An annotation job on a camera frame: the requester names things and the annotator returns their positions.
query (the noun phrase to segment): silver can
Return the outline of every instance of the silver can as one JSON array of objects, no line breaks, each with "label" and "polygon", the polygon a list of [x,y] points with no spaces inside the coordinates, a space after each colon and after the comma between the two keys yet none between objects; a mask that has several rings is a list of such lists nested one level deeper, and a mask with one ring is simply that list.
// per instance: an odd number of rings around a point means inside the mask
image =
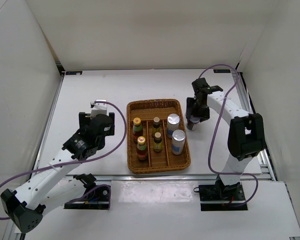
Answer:
[{"label": "silver can", "polygon": [[168,138],[172,138],[172,133],[179,129],[180,117],[172,113],[168,116],[168,120],[166,121],[166,135]]},{"label": "silver can", "polygon": [[171,152],[174,155],[180,155],[184,149],[186,141],[186,134],[184,131],[178,129],[172,134],[172,147]]}]

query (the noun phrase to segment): can lid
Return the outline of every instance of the can lid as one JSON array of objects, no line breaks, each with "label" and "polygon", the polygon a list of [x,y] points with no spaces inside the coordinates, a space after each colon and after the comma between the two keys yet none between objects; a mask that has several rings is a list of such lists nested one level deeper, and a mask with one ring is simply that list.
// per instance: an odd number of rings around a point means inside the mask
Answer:
[{"label": "can lid", "polygon": [[168,122],[173,125],[178,124],[180,122],[180,117],[177,114],[172,113],[168,116]]},{"label": "can lid", "polygon": [[180,141],[183,141],[186,139],[186,134],[184,131],[178,129],[178,130],[175,130],[173,133],[172,133],[172,138],[178,142]]},{"label": "can lid", "polygon": [[160,132],[156,132],[154,134],[154,138],[159,140],[161,138],[161,133]]},{"label": "can lid", "polygon": [[144,136],[138,137],[138,144],[145,144],[146,143],[146,138]]},{"label": "can lid", "polygon": [[136,117],[135,119],[133,119],[133,123],[135,125],[140,125],[141,124],[141,119],[139,117]]},{"label": "can lid", "polygon": [[153,122],[156,123],[156,124],[159,123],[159,122],[160,122],[160,118],[158,118],[158,117],[156,116],[156,117],[153,119]]}]

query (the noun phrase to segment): cable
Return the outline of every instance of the cable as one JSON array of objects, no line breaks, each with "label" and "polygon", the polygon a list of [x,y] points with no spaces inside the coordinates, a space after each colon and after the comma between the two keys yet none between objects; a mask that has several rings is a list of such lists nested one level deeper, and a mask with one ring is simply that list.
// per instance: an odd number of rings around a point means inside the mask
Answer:
[{"label": "cable", "polygon": [[[212,69],[214,67],[218,67],[218,66],[224,66],[224,67],[227,67],[229,69],[231,69],[234,73],[235,73],[235,76],[236,76],[236,79],[235,79],[235,82],[233,84],[233,86],[226,92],[226,94],[224,95],[224,98],[227,98],[228,97],[228,94],[236,87],[236,85],[238,84],[238,81],[240,79],[239,77],[239,74],[237,72],[236,69],[234,69],[232,66],[230,65],[227,65],[227,64],[216,64],[216,65],[212,65],[210,67],[208,67],[207,69],[205,69],[200,75],[199,75],[199,78],[201,78],[201,76],[206,72],[208,71],[209,69]],[[220,124],[220,121],[221,121],[221,118],[222,118],[222,114],[224,112],[224,109],[225,109],[225,105],[226,105],[226,101],[223,101],[222,103],[222,107],[221,107],[221,110],[220,110],[220,114],[219,114],[219,117],[216,121],[216,125],[215,125],[215,128],[214,128],[214,132],[213,132],[213,136],[212,136],[212,140],[211,140],[211,145],[210,145],[210,148],[209,148],[209,154],[208,154],[208,167],[210,169],[211,172],[213,172],[214,174],[219,174],[219,175],[245,175],[245,176],[251,176],[255,179],[255,189],[252,193],[252,195],[250,196],[250,198],[248,200],[246,200],[245,202],[241,203],[241,204],[236,204],[234,205],[233,207],[241,207],[245,204],[247,204],[248,202],[250,202],[250,200],[256,195],[257,193],[257,190],[258,190],[258,187],[259,187],[259,182],[258,182],[258,179],[255,175],[251,174],[251,173],[236,173],[236,172],[220,172],[220,171],[216,171],[212,168],[211,166],[211,155],[212,155],[212,150],[213,150],[213,147],[214,147],[214,144],[215,144],[215,140],[216,140],[216,136],[217,136],[217,131],[218,131],[218,128],[219,128],[219,124]]]},{"label": "cable", "polygon": [[199,190],[199,187],[197,186],[197,187],[195,187],[194,189],[193,189],[193,192],[195,192],[195,193],[200,193],[200,190]]},{"label": "cable", "polygon": [[[89,160],[80,161],[80,162],[78,162],[77,160],[73,160],[71,162],[58,163],[58,164],[53,165],[53,167],[60,167],[60,166],[72,165],[72,164],[90,163],[90,162],[93,162],[93,161],[105,158],[108,155],[110,155],[111,153],[113,153],[115,150],[117,150],[120,147],[120,145],[124,142],[124,140],[126,138],[126,134],[127,134],[127,123],[126,123],[125,116],[120,111],[120,109],[116,105],[114,105],[113,103],[108,102],[108,101],[94,101],[94,103],[96,103],[96,104],[108,104],[108,105],[111,105],[112,107],[114,107],[119,112],[119,114],[122,117],[123,123],[124,123],[124,133],[123,133],[123,137],[122,137],[121,141],[119,142],[119,144],[117,146],[115,146],[112,150],[110,150],[109,152],[105,153],[104,155],[101,155],[101,156],[98,156],[98,157],[95,157],[95,158],[92,158],[92,159],[89,159]],[[9,179],[5,180],[4,182],[2,182],[0,184],[0,188],[2,186],[4,186],[5,184],[7,184],[8,182],[14,180],[14,179],[20,178],[20,177],[28,175],[28,174],[33,174],[33,173],[37,173],[37,172],[42,172],[42,171],[45,171],[45,170],[49,170],[49,169],[52,169],[53,167],[52,166],[45,166],[45,167],[42,167],[42,168],[38,168],[38,169],[35,169],[35,170],[30,170],[30,171],[26,171],[26,172],[17,174],[15,176],[10,177]],[[10,219],[10,217],[0,217],[0,220],[9,220],[9,219]]]},{"label": "cable", "polygon": [[93,192],[91,192],[91,197],[90,198],[88,198],[89,196],[86,196],[86,197],[83,197],[83,200],[85,200],[85,201],[90,201],[94,196],[95,196],[95,194],[96,194],[96,192],[95,191],[93,191]]},{"label": "cable", "polygon": [[235,196],[232,196],[230,202],[224,204],[224,206],[228,206],[228,205],[232,204],[232,202],[234,201],[234,199],[235,199]]},{"label": "cable", "polygon": [[98,201],[99,197],[95,198],[95,199],[91,199],[88,201],[88,203],[91,203],[91,202],[95,202],[95,201]]}]

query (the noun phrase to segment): white tabletop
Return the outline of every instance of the white tabletop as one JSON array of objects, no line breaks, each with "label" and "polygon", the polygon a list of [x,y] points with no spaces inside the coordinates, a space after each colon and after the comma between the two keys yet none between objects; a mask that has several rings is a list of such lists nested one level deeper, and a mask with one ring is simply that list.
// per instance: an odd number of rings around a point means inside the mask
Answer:
[{"label": "white tabletop", "polygon": [[[183,118],[186,113],[186,99],[193,97],[191,83],[198,78],[202,69],[174,70],[100,70],[83,71],[82,75],[65,75],[54,110],[46,142],[42,151],[39,167],[44,167],[52,160],[62,144],[79,128],[78,113],[89,113],[90,102],[106,99],[118,106],[127,115],[127,104],[147,99],[177,99],[182,108]],[[227,91],[234,80],[231,73],[214,73],[208,70],[204,76],[210,86],[219,85]],[[237,90],[229,94],[232,101],[241,106]],[[108,112],[115,112],[115,136],[105,138],[104,149],[95,156],[100,156],[113,149],[121,140],[124,124],[116,110],[108,106]],[[186,130],[191,165],[182,171],[155,173],[157,175],[209,175],[208,151],[216,125],[218,114],[210,110],[210,119],[200,123],[195,131]],[[221,171],[229,156],[227,147],[229,126],[221,121],[212,153],[212,167]],[[257,158],[245,169],[246,173],[260,174]],[[92,173],[94,175],[132,175],[127,166],[127,141],[105,159],[82,164],[70,174]]]},{"label": "white tabletop", "polygon": [[[242,183],[246,196],[253,181]],[[283,182],[260,181],[248,211],[201,211],[195,181],[112,181],[110,210],[59,207],[25,240],[289,240],[300,228]]]}]

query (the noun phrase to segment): wicker basket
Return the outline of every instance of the wicker basket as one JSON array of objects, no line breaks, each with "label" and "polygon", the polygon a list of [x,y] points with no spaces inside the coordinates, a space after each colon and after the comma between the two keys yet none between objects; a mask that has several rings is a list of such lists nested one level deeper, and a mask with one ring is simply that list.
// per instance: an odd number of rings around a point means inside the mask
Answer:
[{"label": "wicker basket", "polygon": [[[189,167],[191,163],[187,139],[182,154],[174,155],[171,152],[172,140],[167,137],[167,119],[170,114],[180,116],[179,129],[185,130],[180,102],[176,99],[154,99],[130,102],[126,107],[127,113],[127,162],[134,174],[161,173],[179,171]],[[148,161],[137,159],[137,144],[133,137],[133,120],[140,118],[143,126],[143,135],[148,145]],[[154,151],[154,140],[151,136],[153,119],[160,118],[160,133],[162,136],[162,151]]]}]

